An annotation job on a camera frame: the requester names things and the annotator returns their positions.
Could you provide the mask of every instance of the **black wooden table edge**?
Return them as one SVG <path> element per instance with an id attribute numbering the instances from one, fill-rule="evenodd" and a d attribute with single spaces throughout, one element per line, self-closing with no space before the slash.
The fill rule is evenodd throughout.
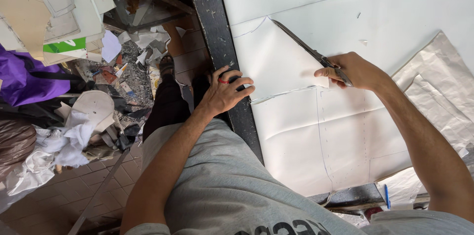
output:
<path id="1" fill-rule="evenodd" d="M 223 0 L 193 0 L 193 3 L 214 68 L 228 65 L 230 69 L 239 69 Z M 228 114 L 234 132 L 247 143 L 264 164 L 248 97 L 229 110 Z"/>

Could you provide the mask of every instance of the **black pants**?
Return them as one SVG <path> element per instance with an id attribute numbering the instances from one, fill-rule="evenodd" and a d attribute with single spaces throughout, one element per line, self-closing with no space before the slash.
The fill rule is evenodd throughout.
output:
<path id="1" fill-rule="evenodd" d="M 143 127 L 143 141 L 155 130 L 163 126 L 182 123 L 191 115 L 188 103 L 181 97 L 181 89 L 171 74 L 165 74 L 163 81 L 158 85 L 155 94 L 155 104 L 150 113 L 150 117 Z M 201 76 L 193 80 L 194 108 L 204 97 L 210 87 L 206 76 Z M 222 113 L 215 118 L 227 121 L 227 114 Z"/>

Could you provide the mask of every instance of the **right hand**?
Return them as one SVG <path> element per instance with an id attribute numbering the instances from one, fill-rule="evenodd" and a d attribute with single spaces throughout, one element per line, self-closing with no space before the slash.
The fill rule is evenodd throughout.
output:
<path id="1" fill-rule="evenodd" d="M 339 67 L 344 74 L 352 81 L 352 85 L 358 89 L 376 91 L 380 87 L 393 83 L 387 73 L 377 68 L 374 64 L 363 59 L 355 52 L 328 57 L 329 63 Z M 329 77 L 332 83 L 337 84 L 342 89 L 346 85 L 341 77 L 336 74 L 334 68 L 321 68 L 314 72 L 315 77 Z"/>

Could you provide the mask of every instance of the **tiled floor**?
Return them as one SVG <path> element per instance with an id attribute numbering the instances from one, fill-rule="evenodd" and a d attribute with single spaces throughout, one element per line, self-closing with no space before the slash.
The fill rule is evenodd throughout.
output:
<path id="1" fill-rule="evenodd" d="M 67 234 L 118 158 L 63 170 L 13 204 L 0 215 L 0 220 L 20 235 Z M 83 229 L 122 218 L 128 195 L 140 176 L 141 164 L 141 149 L 136 143 L 100 195 Z"/>
<path id="2" fill-rule="evenodd" d="M 195 16 L 188 16 L 163 27 L 172 38 L 168 50 L 175 60 L 176 78 L 182 84 L 191 85 L 195 76 L 212 65 L 198 20 Z M 182 38 L 176 27 L 186 30 Z M 118 158 L 63 170 L 62 174 L 13 204 L 0 215 L 0 220 L 20 235 L 67 234 Z M 82 230 L 122 217 L 128 195 L 140 177 L 141 165 L 141 150 L 134 145 L 101 194 Z"/>

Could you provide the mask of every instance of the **sandal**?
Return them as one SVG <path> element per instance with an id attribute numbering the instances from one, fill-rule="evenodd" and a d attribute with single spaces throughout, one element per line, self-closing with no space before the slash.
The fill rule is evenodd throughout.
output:
<path id="1" fill-rule="evenodd" d="M 171 62 L 163 62 L 164 60 L 166 60 L 165 58 L 170 58 L 171 59 Z M 173 76 L 175 76 L 175 61 L 173 60 L 173 57 L 171 57 L 170 55 L 167 55 L 167 56 L 163 56 L 163 58 L 161 58 L 161 61 L 159 63 L 159 68 L 160 68 L 160 74 L 163 75 L 165 71 L 169 70 L 169 69 L 172 69 L 173 72 L 171 73 Z"/>

